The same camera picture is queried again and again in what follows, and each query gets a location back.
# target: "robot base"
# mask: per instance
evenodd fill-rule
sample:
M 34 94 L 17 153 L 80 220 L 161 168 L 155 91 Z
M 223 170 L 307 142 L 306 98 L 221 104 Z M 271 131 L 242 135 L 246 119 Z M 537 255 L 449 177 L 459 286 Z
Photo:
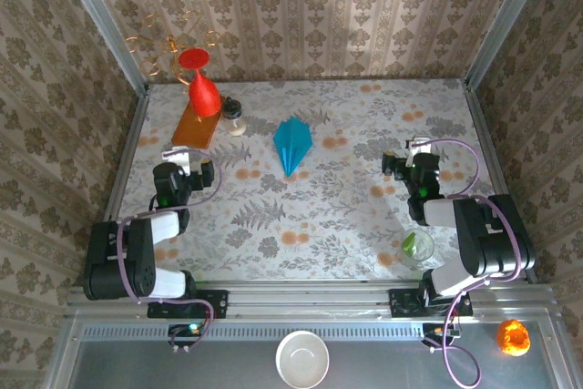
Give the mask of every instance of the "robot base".
M 182 271 L 186 276 L 186 293 L 182 299 L 205 300 L 212 305 L 215 319 L 225 319 L 229 307 L 229 291 L 197 289 L 192 275 Z M 206 319 L 207 309 L 200 304 L 166 304 L 151 302 L 148 304 L 148 318 L 150 319 Z
M 434 299 L 428 306 L 424 306 L 418 288 L 389 290 L 389 303 L 393 318 L 441 318 L 446 316 L 452 300 L 453 298 Z M 474 316 L 469 294 L 456 305 L 455 310 L 456 316 Z

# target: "clear glass cup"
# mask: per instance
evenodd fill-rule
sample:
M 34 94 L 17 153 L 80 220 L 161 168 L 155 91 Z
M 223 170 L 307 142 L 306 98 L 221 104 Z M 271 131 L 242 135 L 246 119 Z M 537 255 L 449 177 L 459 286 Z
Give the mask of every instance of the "clear glass cup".
M 400 246 L 403 264 L 420 266 L 434 255 L 434 251 L 434 240 L 425 231 L 419 229 L 404 231 Z

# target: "patterned table surface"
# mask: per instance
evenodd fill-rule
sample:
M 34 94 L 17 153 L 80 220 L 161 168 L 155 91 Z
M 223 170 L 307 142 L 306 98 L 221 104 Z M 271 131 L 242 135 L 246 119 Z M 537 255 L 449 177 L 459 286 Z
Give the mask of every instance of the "patterned table surface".
M 403 156 L 404 142 L 414 135 L 459 138 L 479 150 L 459 80 L 218 87 L 241 102 L 247 130 L 233 137 L 220 120 L 208 150 L 223 169 L 220 192 L 191 211 L 185 234 L 157 245 L 160 267 L 190 270 L 198 281 L 417 279 L 455 256 L 455 231 L 429 227 L 434 257 L 421 268 L 401 262 L 401 235 L 418 226 L 409 219 L 404 184 L 382 175 L 381 156 L 386 150 Z M 155 193 L 152 169 L 172 147 L 187 103 L 180 84 L 153 86 L 149 99 L 121 217 L 148 208 Z M 291 116 L 310 125 L 313 147 L 286 179 L 272 136 Z M 459 191 L 474 175 L 474 158 L 458 146 L 437 151 L 442 193 Z M 482 166 L 475 193 L 492 192 Z

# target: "metal bar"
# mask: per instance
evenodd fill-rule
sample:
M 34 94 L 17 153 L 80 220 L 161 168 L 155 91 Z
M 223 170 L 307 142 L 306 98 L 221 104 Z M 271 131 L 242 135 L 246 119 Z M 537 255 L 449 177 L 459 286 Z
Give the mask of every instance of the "metal bar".
M 207 287 L 230 291 L 229 318 L 216 321 L 213 326 L 244 326 L 252 322 L 265 324 L 272 322 L 294 323 L 355 323 L 365 322 L 370 327 L 402 322 L 441 322 L 440 318 L 392 319 L 388 306 L 387 291 L 396 287 L 411 287 L 416 282 L 216 282 Z M 493 285 L 470 293 L 474 303 L 475 316 L 462 318 L 463 323 L 501 322 L 505 319 L 535 321 L 547 336 L 545 348 L 550 367 L 561 388 L 580 387 L 579 370 L 569 345 L 564 342 L 565 334 L 561 325 L 555 323 L 560 318 L 552 290 L 545 284 L 515 282 Z M 114 302 L 89 302 L 79 288 L 69 297 L 67 319 L 78 326 L 96 323 L 120 325 L 126 323 L 145 329 L 153 320 L 146 316 L 147 306 L 136 305 L 129 300 Z M 192 320 L 156 320 L 156 324 L 190 323 Z M 69 343 L 75 335 L 67 336 Z M 64 356 L 67 364 L 59 364 L 58 369 L 73 369 L 69 349 Z M 61 371 L 63 378 L 70 372 Z
M 575 351 L 573 350 L 573 345 L 569 340 L 567 334 L 567 327 L 563 322 L 562 316 L 558 314 L 556 317 L 552 318 L 552 322 L 555 326 L 555 333 L 557 335 L 557 342 L 559 349 L 563 354 L 563 362 L 566 364 L 571 381 L 574 383 L 574 387 L 583 387 L 583 375 L 581 373 L 581 367 L 575 357 Z
M 465 99 L 470 108 L 470 114 L 474 121 L 477 138 L 480 141 L 480 147 L 484 153 L 484 160 L 486 161 L 486 166 L 490 173 L 494 192 L 496 194 L 508 193 L 508 186 L 504 178 L 504 173 L 502 172 L 502 167 L 500 166 L 500 161 L 498 160 L 498 155 L 496 154 L 496 148 L 494 148 L 494 143 L 490 136 L 490 131 L 486 124 L 486 119 L 484 118 L 484 113 L 480 107 L 475 90 L 470 86 L 465 87 Z
M 121 155 L 121 160 L 119 161 L 116 180 L 114 181 L 113 188 L 111 189 L 111 195 L 109 196 L 109 201 L 107 202 L 104 220 L 115 220 L 118 217 L 119 209 L 121 208 L 121 201 L 123 200 L 124 194 L 126 192 L 126 184 L 128 183 L 131 163 L 134 159 L 136 147 L 138 146 L 139 134 L 141 133 L 142 125 L 144 124 L 144 119 L 146 118 L 148 103 L 149 92 L 138 101 L 138 105 L 136 106 L 136 112 L 134 113 L 131 126 L 129 127 L 126 145 L 124 146 L 124 151 Z
M 465 82 L 472 89 L 477 89 L 484 78 L 526 2 L 527 0 L 504 0 L 465 76 Z
M 134 88 L 138 97 L 146 94 L 146 80 L 138 68 L 138 63 L 126 49 L 126 43 L 116 22 L 109 13 L 103 0 L 81 0 L 89 15 L 103 36 L 107 47 L 118 61 L 126 79 Z
M 297 330 L 309 330 L 324 341 L 419 341 L 423 339 L 421 322 L 225 322 L 217 321 L 205 335 L 206 341 L 279 341 L 283 336 Z M 82 342 L 104 341 L 163 341 L 169 338 L 167 323 L 140 324 L 89 323 L 81 334 Z M 192 340 L 177 337 L 175 341 Z
M 43 389 L 69 387 L 81 344 L 79 339 L 82 328 L 81 321 L 63 322 L 59 339 L 52 352 L 51 364 L 42 385 Z

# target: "aluminum frame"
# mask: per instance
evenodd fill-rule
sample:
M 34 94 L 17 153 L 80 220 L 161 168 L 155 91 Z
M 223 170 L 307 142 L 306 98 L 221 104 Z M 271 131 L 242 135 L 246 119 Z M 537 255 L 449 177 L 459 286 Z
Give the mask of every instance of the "aluminum frame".
M 81 0 L 107 47 L 116 58 L 129 84 L 134 88 L 138 97 L 146 94 L 148 84 L 139 71 L 138 63 L 126 48 L 126 42 L 116 22 L 109 13 L 103 0 Z
M 211 282 L 205 287 L 230 291 L 227 319 L 215 324 L 249 322 L 441 322 L 440 318 L 391 317 L 388 290 L 414 287 L 416 282 Z M 506 319 L 537 322 L 557 388 L 581 387 L 577 361 L 570 347 L 552 289 L 543 284 L 515 282 L 491 286 L 470 294 L 474 317 L 464 323 L 502 322 Z M 81 334 L 95 322 L 139 327 L 151 324 L 147 307 L 129 300 L 90 302 L 80 288 L 68 300 L 64 330 L 45 381 L 45 388 L 68 388 L 77 359 Z M 192 320 L 156 320 L 189 323 Z
M 527 0 L 504 0 L 500 6 L 494 23 L 488 29 L 486 37 L 465 75 L 465 82 L 471 88 L 476 89 L 486 75 L 526 2 Z

